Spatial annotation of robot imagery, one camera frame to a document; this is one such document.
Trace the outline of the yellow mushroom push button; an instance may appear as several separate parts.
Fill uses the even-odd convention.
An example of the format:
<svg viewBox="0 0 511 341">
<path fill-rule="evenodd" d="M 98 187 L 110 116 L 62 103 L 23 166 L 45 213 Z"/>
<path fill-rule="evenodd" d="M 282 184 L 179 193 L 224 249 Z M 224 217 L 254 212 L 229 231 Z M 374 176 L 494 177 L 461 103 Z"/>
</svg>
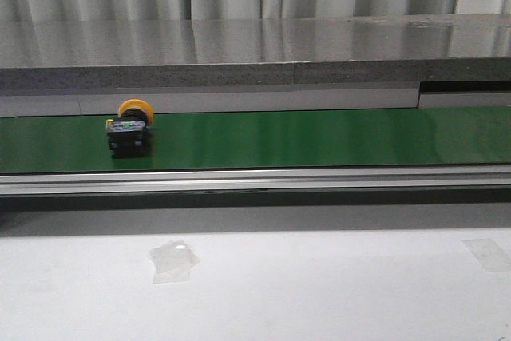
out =
<svg viewBox="0 0 511 341">
<path fill-rule="evenodd" d="M 151 150 L 150 132 L 154 109 L 145 100 L 123 101 L 117 116 L 105 121 L 105 133 L 112 158 L 144 157 Z"/>
</svg>

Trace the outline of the grey far table slab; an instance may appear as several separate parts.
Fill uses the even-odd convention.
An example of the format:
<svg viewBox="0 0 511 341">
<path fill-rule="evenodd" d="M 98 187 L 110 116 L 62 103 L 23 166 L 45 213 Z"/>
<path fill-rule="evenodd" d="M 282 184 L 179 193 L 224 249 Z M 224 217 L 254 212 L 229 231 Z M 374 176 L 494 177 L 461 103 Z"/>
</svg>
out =
<svg viewBox="0 0 511 341">
<path fill-rule="evenodd" d="M 1 25 L 7 95 L 509 78 L 507 15 Z"/>
</svg>

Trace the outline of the clear tape patch left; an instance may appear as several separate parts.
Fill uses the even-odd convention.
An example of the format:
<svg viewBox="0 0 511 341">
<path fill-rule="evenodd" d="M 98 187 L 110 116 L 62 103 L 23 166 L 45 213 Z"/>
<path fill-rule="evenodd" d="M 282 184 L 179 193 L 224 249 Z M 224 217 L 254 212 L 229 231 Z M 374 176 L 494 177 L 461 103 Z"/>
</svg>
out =
<svg viewBox="0 0 511 341">
<path fill-rule="evenodd" d="M 183 241 L 169 241 L 149 251 L 149 259 L 153 262 L 155 272 L 154 284 L 178 283 L 189 280 L 191 269 L 200 259 Z"/>
</svg>

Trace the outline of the clear tape patch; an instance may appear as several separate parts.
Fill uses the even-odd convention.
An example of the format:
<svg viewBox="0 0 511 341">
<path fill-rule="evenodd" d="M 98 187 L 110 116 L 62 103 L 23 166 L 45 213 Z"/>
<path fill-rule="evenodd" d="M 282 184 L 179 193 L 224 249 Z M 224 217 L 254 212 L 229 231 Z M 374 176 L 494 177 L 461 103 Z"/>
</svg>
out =
<svg viewBox="0 0 511 341">
<path fill-rule="evenodd" d="M 169 241 L 149 251 L 149 259 L 153 262 L 155 272 L 154 284 L 178 283 L 189 280 L 191 269 L 200 259 L 183 241 Z"/>
<path fill-rule="evenodd" d="M 472 239 L 462 243 L 487 272 L 510 271 L 510 256 L 494 240 Z"/>
</svg>

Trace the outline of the green conveyor belt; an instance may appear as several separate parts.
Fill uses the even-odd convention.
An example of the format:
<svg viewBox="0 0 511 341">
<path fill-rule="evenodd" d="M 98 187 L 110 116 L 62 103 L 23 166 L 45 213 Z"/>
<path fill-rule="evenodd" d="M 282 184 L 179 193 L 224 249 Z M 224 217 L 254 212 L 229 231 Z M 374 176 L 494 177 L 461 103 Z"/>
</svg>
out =
<svg viewBox="0 0 511 341">
<path fill-rule="evenodd" d="M 160 114 L 149 153 L 124 159 L 103 116 L 1 121 L 4 174 L 509 161 L 509 107 Z"/>
</svg>

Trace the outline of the clear tape patch right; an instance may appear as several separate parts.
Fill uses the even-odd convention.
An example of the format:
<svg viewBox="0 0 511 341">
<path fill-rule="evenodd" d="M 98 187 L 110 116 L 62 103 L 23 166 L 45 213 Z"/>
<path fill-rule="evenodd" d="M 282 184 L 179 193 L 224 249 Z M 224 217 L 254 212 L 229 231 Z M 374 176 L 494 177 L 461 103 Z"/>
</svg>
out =
<svg viewBox="0 0 511 341">
<path fill-rule="evenodd" d="M 510 271 L 510 256 L 494 240 L 472 239 L 462 243 L 487 272 Z"/>
</svg>

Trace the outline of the aluminium conveyor front rail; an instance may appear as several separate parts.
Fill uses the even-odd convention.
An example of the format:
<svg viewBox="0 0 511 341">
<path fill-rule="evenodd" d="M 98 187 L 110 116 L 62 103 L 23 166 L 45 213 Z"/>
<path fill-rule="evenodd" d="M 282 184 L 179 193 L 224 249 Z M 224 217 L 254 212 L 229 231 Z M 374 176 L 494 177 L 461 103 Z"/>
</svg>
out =
<svg viewBox="0 0 511 341">
<path fill-rule="evenodd" d="M 4 174 L 1 195 L 508 187 L 509 165 L 364 166 Z"/>
</svg>

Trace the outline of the grey conveyor back rail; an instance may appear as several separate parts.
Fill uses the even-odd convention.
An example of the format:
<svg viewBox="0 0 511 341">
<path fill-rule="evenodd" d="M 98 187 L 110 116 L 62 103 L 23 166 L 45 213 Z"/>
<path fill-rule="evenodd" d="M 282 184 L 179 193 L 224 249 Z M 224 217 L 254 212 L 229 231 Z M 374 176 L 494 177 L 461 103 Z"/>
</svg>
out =
<svg viewBox="0 0 511 341">
<path fill-rule="evenodd" d="M 378 81 L 294 85 L 192 85 L 29 89 L 1 93 L 2 117 L 115 114 L 140 98 L 157 113 L 508 106 L 508 81 Z"/>
</svg>

